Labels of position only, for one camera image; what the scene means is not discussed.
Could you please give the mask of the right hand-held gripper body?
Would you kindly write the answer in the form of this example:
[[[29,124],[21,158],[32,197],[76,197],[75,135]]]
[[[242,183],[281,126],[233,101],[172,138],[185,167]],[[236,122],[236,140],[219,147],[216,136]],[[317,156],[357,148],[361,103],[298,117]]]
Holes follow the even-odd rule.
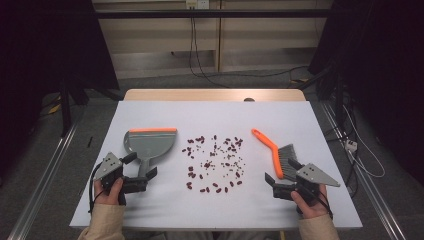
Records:
[[[297,191],[308,204],[311,204],[319,199],[320,184],[333,187],[340,186],[330,175],[316,165],[309,163],[296,171],[296,180],[291,181],[291,184],[275,182],[272,186],[273,197],[292,201],[291,192]]]

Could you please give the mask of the white wall outlet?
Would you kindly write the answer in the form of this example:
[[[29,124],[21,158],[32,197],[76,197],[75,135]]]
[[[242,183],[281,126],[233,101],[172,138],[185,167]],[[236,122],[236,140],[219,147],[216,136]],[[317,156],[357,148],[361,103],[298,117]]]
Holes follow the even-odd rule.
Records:
[[[208,10],[210,8],[209,0],[185,0],[185,3],[189,10]]]

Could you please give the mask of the black curtain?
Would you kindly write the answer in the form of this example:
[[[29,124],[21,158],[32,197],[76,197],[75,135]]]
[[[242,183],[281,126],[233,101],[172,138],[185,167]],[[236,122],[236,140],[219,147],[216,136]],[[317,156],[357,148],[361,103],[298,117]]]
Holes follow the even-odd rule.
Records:
[[[14,161],[49,93],[85,104],[117,77],[92,0],[0,0],[0,170]]]
[[[332,0],[309,71],[341,79],[376,135],[424,187],[424,0]]]

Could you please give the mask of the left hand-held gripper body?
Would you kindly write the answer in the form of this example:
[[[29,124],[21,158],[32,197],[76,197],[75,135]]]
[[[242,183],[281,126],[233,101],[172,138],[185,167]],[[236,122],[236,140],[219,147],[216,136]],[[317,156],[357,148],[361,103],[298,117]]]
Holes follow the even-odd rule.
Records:
[[[119,193],[119,204],[126,204],[126,194],[144,192],[147,188],[148,180],[145,176],[127,177],[123,174],[123,164],[121,158],[109,152],[93,170],[93,180],[101,181],[104,191],[109,191],[118,178],[123,179],[123,186]]]

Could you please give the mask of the white table mat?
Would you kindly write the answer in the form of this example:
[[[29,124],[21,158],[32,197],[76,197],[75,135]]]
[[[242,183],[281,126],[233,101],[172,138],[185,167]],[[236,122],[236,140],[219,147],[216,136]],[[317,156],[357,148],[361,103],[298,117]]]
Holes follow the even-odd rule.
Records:
[[[127,197],[124,225],[144,230],[281,230],[294,228],[293,202],[273,197],[264,179],[274,167],[271,151],[251,132],[258,129],[277,146],[292,144],[298,160],[313,163],[336,181],[342,176],[309,102],[122,101],[107,132],[102,155],[126,154],[131,128],[176,128],[174,145],[153,159],[158,174],[146,191]],[[243,184],[229,193],[200,193],[186,187],[186,140],[196,136],[244,140]]]

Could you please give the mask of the black horizontal bar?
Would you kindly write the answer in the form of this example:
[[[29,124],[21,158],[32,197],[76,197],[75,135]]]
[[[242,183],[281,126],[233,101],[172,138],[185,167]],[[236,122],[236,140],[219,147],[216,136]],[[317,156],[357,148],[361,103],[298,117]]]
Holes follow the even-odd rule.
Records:
[[[335,14],[329,9],[290,10],[98,10],[100,19],[153,18],[326,18]]]

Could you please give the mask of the orange brush with grey bristles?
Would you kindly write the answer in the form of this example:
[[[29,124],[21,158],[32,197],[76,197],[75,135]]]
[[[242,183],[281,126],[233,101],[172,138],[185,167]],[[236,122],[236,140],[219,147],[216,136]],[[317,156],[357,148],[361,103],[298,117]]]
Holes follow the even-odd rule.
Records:
[[[298,163],[296,152],[292,144],[278,147],[264,133],[253,128],[252,134],[271,151],[272,163],[276,176],[279,179],[290,181],[296,180],[296,169],[291,165],[291,162]]]

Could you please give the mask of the metal floor rail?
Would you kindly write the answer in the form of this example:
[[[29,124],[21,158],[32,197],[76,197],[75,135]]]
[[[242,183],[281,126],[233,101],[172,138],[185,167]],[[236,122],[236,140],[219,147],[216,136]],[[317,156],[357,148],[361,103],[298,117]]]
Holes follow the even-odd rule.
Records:
[[[73,140],[78,123],[73,123],[60,141],[43,172],[41,179],[26,203],[7,240],[26,240],[28,233],[40,211],[60,164]]]
[[[391,240],[406,240],[396,217],[375,185],[373,177],[364,170],[361,159],[355,157],[349,150],[346,150],[345,143],[342,140],[340,140],[340,144],[342,150],[347,154],[349,162],[353,165],[358,181],[367,194],[389,238]]]

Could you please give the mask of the person's left hand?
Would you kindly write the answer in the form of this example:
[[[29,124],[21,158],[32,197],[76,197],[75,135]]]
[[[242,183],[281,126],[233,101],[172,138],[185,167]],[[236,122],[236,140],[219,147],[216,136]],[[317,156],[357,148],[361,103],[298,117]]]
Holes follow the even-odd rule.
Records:
[[[96,204],[118,205],[119,193],[123,186],[123,179],[118,178],[109,191],[104,191],[101,181],[94,182],[94,192]]]

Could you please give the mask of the grey dustpan with orange lip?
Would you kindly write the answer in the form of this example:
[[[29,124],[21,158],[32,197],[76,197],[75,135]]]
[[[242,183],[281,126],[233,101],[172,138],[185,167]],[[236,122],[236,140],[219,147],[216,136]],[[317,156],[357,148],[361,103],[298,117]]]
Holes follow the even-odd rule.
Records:
[[[150,171],[150,160],[164,155],[171,149],[177,135],[176,128],[134,128],[124,135],[124,148],[137,153],[140,159],[139,177]]]

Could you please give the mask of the person's right hand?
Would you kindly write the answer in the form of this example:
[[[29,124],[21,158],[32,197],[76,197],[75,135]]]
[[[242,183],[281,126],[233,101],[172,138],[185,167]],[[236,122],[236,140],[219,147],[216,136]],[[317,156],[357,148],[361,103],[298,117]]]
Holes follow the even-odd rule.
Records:
[[[297,191],[291,192],[291,197],[293,201],[297,204],[299,209],[302,211],[304,219],[312,219],[320,216],[327,215],[329,211],[327,208],[322,205],[322,202],[325,204],[328,203],[327,198],[327,190],[325,185],[319,186],[320,195],[319,198],[321,201],[316,201],[315,203],[307,204],[304,199],[299,195]]]

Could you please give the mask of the wooden table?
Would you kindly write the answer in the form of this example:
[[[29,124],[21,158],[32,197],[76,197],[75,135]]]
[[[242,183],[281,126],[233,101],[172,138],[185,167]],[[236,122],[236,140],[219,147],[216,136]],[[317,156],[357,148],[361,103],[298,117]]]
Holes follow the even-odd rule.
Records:
[[[305,101],[298,89],[130,89],[125,101]]]

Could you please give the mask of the red and green beans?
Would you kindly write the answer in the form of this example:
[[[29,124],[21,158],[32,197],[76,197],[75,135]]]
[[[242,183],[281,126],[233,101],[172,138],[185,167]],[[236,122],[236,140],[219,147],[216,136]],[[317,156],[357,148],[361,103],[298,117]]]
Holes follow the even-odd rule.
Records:
[[[187,158],[186,187],[200,193],[229,193],[243,184],[246,163],[241,137],[196,136],[186,140],[181,153]]]

